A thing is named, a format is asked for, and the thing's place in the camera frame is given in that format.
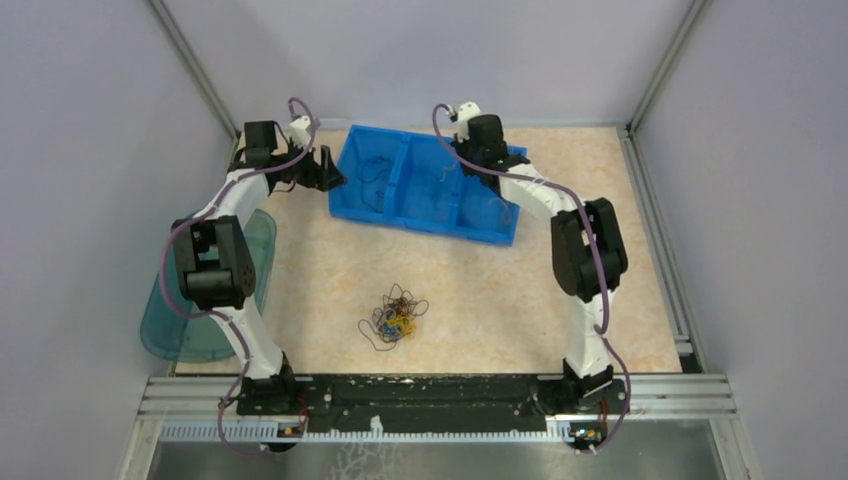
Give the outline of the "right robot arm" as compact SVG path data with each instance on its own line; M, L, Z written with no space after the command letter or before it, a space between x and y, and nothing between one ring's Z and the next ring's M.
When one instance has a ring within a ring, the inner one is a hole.
M449 118L457 127L450 148L464 174L549 225L552 269L571 301L574 328L564 357L563 398L572 410L588 412L613 383L606 333L614 293L629 266L614 206L606 198L581 200L511 152L499 116L473 111Z

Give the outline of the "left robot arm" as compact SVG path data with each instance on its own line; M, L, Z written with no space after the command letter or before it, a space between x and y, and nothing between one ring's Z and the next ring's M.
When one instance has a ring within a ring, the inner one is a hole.
M244 229L279 183L321 192L345 184L330 148L314 145L319 125L307 115L294 117L287 133L275 121L246 123L223 186L198 213L172 225L168 249L180 294L215 321L241 363L220 402L236 405L240 415L295 414L302 407L291 364L256 303L257 268Z

